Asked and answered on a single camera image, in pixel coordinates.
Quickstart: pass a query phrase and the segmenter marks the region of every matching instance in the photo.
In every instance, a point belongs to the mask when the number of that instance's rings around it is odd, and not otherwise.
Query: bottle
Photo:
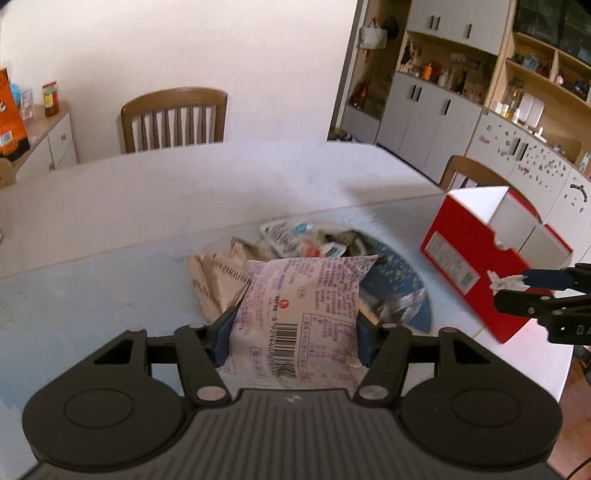
[[[369,80],[367,82],[363,82],[359,90],[357,91],[357,95],[355,95],[355,100],[353,101],[353,106],[358,108],[359,110],[363,110],[365,106],[365,101],[367,100],[369,93]]]
[[[468,71],[464,70],[464,73],[462,75],[462,79],[461,79],[460,83],[457,84],[457,87],[456,87],[456,93],[459,93],[460,95],[462,94],[462,92],[464,91],[464,87],[466,86],[466,77],[468,77]]]
[[[427,63],[423,67],[423,73],[421,74],[421,78],[423,80],[429,81],[429,79],[431,78],[431,72],[432,71],[433,71],[433,66],[430,63]]]
[[[42,89],[45,116],[57,115],[60,112],[60,104],[57,101],[57,82],[46,83]]]
[[[447,76],[448,75],[449,75],[449,70],[446,70],[445,72],[442,72],[441,75],[439,76],[439,80],[437,81],[437,84],[441,88],[445,88],[445,85],[447,84]]]

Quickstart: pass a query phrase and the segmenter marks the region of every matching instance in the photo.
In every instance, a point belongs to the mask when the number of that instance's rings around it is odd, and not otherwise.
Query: orange box
[[[17,160],[29,150],[27,130],[14,102],[6,69],[0,70],[0,157]]]

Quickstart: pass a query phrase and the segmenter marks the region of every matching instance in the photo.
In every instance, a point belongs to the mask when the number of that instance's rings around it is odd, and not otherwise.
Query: sticker
[[[439,232],[433,233],[425,248],[425,253],[433,259],[464,295],[480,279],[478,272],[472,268]]]

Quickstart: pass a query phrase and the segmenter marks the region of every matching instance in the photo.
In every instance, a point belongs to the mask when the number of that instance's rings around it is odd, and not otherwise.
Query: table
[[[344,223],[381,238],[425,281],[434,312],[431,333],[454,326],[479,339],[481,322],[419,251],[443,198],[437,194],[300,217]],[[234,235],[254,241],[259,224],[172,236],[1,280],[0,478],[2,473],[15,477],[34,461],[20,427],[20,412],[32,393],[131,326],[141,325],[157,336],[202,321],[185,257],[227,248]],[[547,343],[540,329],[529,322],[510,341],[517,348],[495,345],[494,340],[492,346],[559,398],[571,347]],[[555,368],[548,373],[549,364]],[[179,389],[176,369],[169,367],[154,368],[154,376]],[[432,370],[432,365],[412,365],[405,391]]]
[[[233,142],[122,155],[0,190],[0,278],[172,235],[439,192],[373,145]]]

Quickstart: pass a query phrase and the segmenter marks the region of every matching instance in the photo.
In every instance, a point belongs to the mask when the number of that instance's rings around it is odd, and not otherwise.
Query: floor
[[[566,477],[591,456],[591,385],[583,376],[581,363],[576,358],[570,364],[560,407],[564,416],[563,427],[548,463]],[[573,480],[591,480],[591,463]]]

